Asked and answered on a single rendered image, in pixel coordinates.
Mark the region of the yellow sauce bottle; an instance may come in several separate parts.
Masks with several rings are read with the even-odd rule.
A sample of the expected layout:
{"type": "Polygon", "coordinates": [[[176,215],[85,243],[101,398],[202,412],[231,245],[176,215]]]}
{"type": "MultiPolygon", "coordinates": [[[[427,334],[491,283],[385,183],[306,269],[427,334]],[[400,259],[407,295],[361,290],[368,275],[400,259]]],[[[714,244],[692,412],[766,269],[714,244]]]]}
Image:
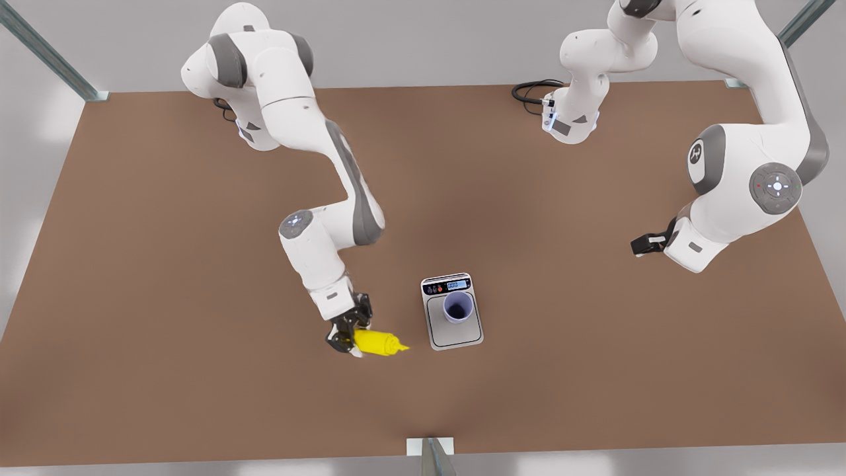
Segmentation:
{"type": "Polygon", "coordinates": [[[393,356],[410,349],[402,344],[396,335],[372,329],[356,329],[354,341],[360,352],[379,356],[393,356]]]}

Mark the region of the pale purple cup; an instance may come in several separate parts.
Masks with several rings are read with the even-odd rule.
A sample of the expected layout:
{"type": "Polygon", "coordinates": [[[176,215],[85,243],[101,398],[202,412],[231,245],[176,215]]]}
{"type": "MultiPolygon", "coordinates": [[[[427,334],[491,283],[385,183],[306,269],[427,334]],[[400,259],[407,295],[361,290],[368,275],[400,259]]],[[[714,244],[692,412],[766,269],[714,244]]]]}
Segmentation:
{"type": "Polygon", "coordinates": [[[446,295],[442,310],[450,323],[463,323],[474,313],[475,303],[471,294],[463,290],[454,290],[446,295]]]}

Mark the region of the silver kitchen scale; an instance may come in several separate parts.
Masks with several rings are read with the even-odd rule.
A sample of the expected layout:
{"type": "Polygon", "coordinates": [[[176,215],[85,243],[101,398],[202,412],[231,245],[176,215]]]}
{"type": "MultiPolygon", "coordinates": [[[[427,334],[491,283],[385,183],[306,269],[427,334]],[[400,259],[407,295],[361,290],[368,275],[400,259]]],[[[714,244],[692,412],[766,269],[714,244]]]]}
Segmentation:
{"type": "Polygon", "coordinates": [[[458,273],[425,278],[420,283],[427,331],[433,350],[483,342],[471,275],[458,273]]]}

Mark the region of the silver frame post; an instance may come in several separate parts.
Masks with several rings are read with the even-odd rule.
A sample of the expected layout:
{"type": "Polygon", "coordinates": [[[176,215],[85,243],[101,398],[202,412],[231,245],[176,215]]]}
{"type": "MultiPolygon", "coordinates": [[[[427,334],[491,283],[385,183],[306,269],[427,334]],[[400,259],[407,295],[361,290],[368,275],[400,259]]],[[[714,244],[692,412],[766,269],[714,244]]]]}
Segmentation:
{"type": "Polygon", "coordinates": [[[85,102],[106,102],[108,91],[97,90],[8,3],[0,0],[0,25],[26,46],[85,102]]]}
{"type": "Polygon", "coordinates": [[[839,0],[755,0],[765,21],[786,46],[792,46],[839,0]]]}
{"type": "Polygon", "coordinates": [[[410,438],[406,455],[420,457],[420,476],[457,476],[450,457],[455,454],[453,437],[410,438]]]}

